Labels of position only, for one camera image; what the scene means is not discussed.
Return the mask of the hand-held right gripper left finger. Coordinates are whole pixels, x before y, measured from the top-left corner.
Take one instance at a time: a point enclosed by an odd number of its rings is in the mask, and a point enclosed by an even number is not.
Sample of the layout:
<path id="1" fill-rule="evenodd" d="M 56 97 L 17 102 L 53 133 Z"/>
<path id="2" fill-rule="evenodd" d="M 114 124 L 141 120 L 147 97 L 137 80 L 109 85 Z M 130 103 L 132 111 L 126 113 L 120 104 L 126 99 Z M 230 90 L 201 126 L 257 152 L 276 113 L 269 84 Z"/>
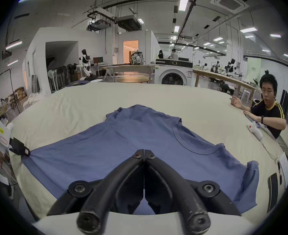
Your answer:
<path id="1" fill-rule="evenodd" d="M 144 197 L 144 150 L 115 167 L 105 178 L 72 182 L 47 216 L 79 212 L 76 225 L 84 234 L 103 234 L 109 212 L 134 214 Z"/>

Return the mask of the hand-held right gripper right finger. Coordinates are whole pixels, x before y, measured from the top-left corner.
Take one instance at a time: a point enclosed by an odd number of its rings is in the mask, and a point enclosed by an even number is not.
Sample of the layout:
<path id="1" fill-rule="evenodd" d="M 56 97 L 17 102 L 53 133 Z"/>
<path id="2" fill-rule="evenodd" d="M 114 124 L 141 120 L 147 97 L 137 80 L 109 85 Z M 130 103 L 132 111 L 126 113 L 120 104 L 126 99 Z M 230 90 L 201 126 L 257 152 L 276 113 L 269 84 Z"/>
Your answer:
<path id="1" fill-rule="evenodd" d="M 145 199 L 156 215 L 178 212 L 185 234 L 204 234 L 210 226 L 209 212 L 241 216 L 220 186 L 210 180 L 186 180 L 176 170 L 144 150 Z"/>

